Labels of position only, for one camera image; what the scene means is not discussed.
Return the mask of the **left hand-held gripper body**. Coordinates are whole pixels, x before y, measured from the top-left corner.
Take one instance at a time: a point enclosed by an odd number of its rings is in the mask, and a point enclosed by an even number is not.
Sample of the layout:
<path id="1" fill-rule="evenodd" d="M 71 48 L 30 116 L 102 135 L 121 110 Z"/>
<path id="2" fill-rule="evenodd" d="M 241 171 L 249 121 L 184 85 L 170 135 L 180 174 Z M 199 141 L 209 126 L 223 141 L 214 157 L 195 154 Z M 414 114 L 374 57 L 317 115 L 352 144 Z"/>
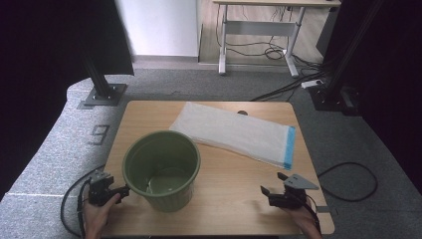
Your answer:
<path id="1" fill-rule="evenodd" d="M 89 203 L 105 205 L 116 194 L 115 190 L 109 188 L 113 183 L 114 179 L 109 173 L 96 170 L 90 181 Z"/>

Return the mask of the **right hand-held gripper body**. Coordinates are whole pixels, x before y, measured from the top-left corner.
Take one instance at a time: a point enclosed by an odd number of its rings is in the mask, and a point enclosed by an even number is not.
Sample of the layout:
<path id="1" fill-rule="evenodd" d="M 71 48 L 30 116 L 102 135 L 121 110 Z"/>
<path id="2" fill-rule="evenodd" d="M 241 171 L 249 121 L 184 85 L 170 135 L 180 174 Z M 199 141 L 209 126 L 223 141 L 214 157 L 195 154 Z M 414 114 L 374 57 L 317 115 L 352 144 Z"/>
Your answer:
<path id="1" fill-rule="evenodd" d="M 268 199 L 271 206 L 287 209 L 301 208 L 307 203 L 306 190 L 318 190 L 318 186 L 298 174 L 288 176 L 283 183 L 285 191 L 282 194 L 270 193 Z"/>

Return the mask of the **green plastic bucket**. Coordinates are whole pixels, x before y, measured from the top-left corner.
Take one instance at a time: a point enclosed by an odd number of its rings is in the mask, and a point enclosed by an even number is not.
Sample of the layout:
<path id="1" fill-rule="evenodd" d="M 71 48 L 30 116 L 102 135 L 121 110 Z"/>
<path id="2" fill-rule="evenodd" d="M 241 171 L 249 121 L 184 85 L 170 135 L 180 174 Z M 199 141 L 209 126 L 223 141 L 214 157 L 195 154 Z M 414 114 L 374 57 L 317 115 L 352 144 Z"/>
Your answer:
<path id="1" fill-rule="evenodd" d="M 126 152 L 122 176 L 127 186 L 161 212 L 186 206 L 201 166 L 195 142 L 183 133 L 161 130 L 138 139 Z"/>

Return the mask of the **white plastic bag blue band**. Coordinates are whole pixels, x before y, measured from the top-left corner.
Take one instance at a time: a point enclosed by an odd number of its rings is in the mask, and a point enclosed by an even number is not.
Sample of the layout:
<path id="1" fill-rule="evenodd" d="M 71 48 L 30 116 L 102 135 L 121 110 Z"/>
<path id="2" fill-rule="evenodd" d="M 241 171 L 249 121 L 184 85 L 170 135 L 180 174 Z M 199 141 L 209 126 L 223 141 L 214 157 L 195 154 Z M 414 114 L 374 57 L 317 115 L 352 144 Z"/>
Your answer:
<path id="1" fill-rule="evenodd" d="M 293 167 L 293 126 L 188 102 L 169 129 L 287 170 Z"/>

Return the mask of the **person's left hand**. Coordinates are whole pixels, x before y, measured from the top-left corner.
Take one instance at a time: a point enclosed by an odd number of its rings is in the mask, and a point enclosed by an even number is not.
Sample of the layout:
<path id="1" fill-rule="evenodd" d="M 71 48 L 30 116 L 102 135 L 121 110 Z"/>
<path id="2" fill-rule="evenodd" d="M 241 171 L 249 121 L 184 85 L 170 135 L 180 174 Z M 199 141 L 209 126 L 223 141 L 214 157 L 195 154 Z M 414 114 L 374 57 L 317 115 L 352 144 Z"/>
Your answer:
<path id="1" fill-rule="evenodd" d="M 96 206 L 88 202 L 83 206 L 85 219 L 85 239 L 101 239 L 102 231 L 106 226 L 110 209 L 120 200 L 120 195 L 115 194 L 105 205 Z"/>

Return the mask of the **person's right hand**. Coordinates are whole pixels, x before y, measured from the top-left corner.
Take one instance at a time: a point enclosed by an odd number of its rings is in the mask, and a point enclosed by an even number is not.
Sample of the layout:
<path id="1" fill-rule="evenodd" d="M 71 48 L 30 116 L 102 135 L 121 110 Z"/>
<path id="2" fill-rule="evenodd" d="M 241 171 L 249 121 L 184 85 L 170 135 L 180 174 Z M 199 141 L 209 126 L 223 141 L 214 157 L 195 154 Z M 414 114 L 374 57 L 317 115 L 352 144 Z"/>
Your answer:
<path id="1" fill-rule="evenodd" d="M 322 239 L 312 214 L 304 206 L 297 209 L 284 209 L 284 211 L 290 215 L 307 239 Z"/>

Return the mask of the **black metal stand square base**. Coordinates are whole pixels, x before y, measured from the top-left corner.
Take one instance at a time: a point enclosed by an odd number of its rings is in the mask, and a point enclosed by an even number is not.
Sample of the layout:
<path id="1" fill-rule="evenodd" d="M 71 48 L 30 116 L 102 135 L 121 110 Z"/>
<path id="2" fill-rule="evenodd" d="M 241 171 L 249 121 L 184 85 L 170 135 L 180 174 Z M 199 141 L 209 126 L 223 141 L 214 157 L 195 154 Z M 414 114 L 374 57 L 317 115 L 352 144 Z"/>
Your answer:
<path id="1" fill-rule="evenodd" d="M 85 68 L 92 80 L 94 87 L 87 98 L 82 101 L 83 109 L 97 106 L 116 107 L 126 90 L 126 84 L 110 84 L 101 73 L 90 56 L 84 57 Z"/>

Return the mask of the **black metal stand dark base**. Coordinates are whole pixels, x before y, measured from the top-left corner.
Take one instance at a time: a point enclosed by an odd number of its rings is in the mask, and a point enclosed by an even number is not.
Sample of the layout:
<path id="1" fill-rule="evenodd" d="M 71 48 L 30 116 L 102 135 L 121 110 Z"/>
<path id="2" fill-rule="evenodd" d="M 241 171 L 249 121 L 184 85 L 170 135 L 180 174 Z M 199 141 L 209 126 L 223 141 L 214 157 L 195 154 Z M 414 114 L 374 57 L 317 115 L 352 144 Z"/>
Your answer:
<path id="1" fill-rule="evenodd" d="M 359 44 L 369 29 L 373 19 L 379 12 L 384 0 L 368 0 L 370 5 L 367 7 L 365 15 L 358 28 L 353 32 L 352 38 L 344 45 L 341 52 L 329 63 L 330 71 L 327 85 L 309 89 L 314 107 L 317 111 L 323 112 L 343 112 L 358 115 L 355 105 L 348 105 L 349 98 L 342 94 L 342 88 L 345 83 L 345 71 L 347 65 L 356 54 Z"/>

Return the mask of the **black curtain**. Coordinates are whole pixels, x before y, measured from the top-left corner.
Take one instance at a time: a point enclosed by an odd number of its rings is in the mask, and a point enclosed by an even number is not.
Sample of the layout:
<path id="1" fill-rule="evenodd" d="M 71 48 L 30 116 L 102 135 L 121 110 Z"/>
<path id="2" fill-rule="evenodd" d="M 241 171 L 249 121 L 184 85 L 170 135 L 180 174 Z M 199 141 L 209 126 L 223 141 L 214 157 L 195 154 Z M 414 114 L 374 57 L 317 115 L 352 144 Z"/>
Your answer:
<path id="1" fill-rule="evenodd" d="M 341 0 L 329 69 L 369 5 Z M 422 193 L 422 0 L 384 0 L 344 77 L 357 110 Z"/>
<path id="2" fill-rule="evenodd" d="M 68 87 L 131 75 L 116 0 L 0 0 L 0 200 L 60 116 Z"/>

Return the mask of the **dark grey panel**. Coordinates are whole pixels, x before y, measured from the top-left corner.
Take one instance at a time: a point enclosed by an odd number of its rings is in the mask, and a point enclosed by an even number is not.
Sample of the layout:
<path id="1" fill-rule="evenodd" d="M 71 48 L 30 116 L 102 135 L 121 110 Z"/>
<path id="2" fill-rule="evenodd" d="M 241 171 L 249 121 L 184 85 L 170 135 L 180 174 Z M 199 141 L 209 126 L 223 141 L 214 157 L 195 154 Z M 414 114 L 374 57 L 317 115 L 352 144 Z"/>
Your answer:
<path id="1" fill-rule="evenodd" d="M 327 13 L 326 20 L 321 29 L 321 33 L 316 42 L 316 48 L 320 54 L 325 58 L 330 53 L 331 50 L 335 47 L 335 24 L 338 17 L 338 7 L 331 7 Z"/>

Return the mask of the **white frame desk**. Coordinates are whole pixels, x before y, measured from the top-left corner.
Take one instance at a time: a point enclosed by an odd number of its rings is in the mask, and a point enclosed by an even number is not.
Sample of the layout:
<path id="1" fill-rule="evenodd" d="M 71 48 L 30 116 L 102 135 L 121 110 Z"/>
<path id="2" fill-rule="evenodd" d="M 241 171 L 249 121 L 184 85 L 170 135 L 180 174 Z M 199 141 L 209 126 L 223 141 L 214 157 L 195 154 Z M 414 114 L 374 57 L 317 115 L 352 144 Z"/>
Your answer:
<path id="1" fill-rule="evenodd" d="M 251 36 L 282 36 L 288 37 L 287 49 L 283 51 L 284 59 L 290 70 L 291 76 L 297 78 L 298 70 L 294 63 L 293 49 L 302 27 L 302 22 L 307 8 L 338 8 L 339 0 L 212 0 L 223 7 L 221 26 L 221 46 L 219 53 L 218 73 L 226 74 L 226 36 L 251 35 Z M 274 6 L 274 7 L 299 7 L 299 16 L 294 22 L 254 22 L 234 21 L 228 19 L 228 8 L 235 5 L 245 6 Z"/>

